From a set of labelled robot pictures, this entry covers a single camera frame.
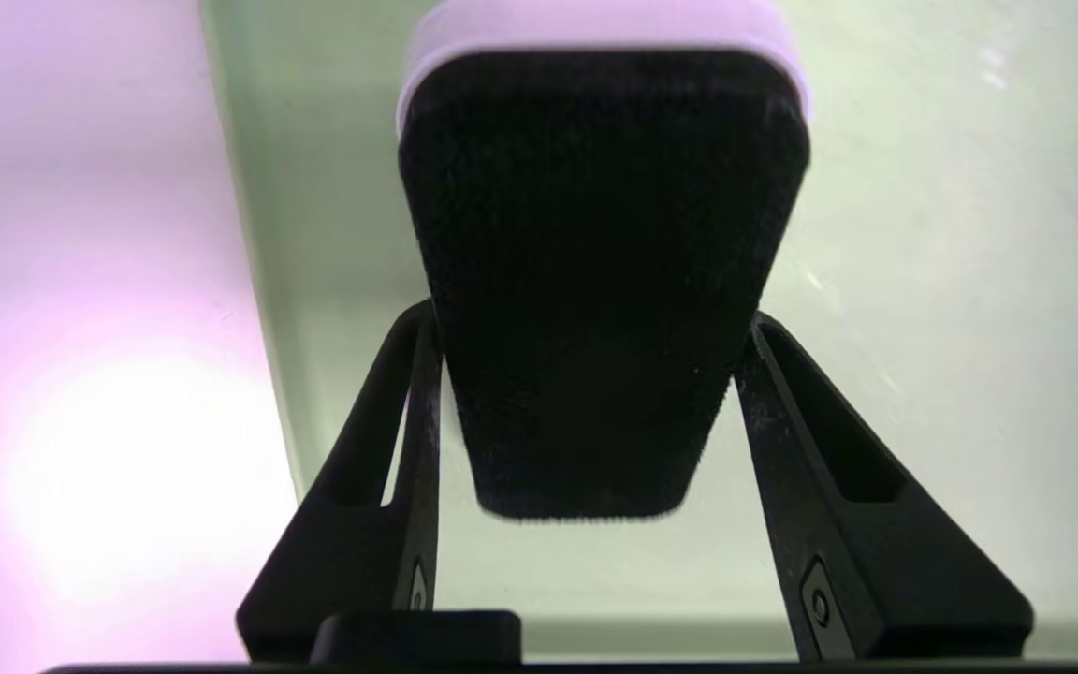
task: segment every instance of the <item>pink plastic top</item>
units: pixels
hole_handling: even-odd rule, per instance
[[[448,60],[484,52],[716,50],[782,68],[810,115],[805,71],[771,0],[445,0],[415,28],[398,137],[415,91]]]

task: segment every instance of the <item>white wall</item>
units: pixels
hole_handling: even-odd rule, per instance
[[[243,657],[282,446],[196,4],[0,1],[0,674]]]

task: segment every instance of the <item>black felt pad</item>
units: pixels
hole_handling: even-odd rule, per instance
[[[517,53],[416,91],[401,175],[482,507],[685,498],[808,163],[741,53]]]

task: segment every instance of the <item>black plastic mount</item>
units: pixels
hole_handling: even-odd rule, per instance
[[[519,662],[512,614],[393,613],[430,609],[436,591],[441,362],[431,304],[415,304],[239,607],[253,662]],[[1029,603],[769,316],[735,381],[801,661],[1021,656]]]

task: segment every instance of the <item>pale green wall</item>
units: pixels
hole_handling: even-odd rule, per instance
[[[427,293],[392,120],[429,4],[205,4],[300,487]],[[1029,593],[1031,652],[1078,656],[1078,3],[784,9],[814,156],[764,307]],[[444,413],[441,606],[517,608],[539,657],[791,655],[733,397],[634,525],[488,520]]]

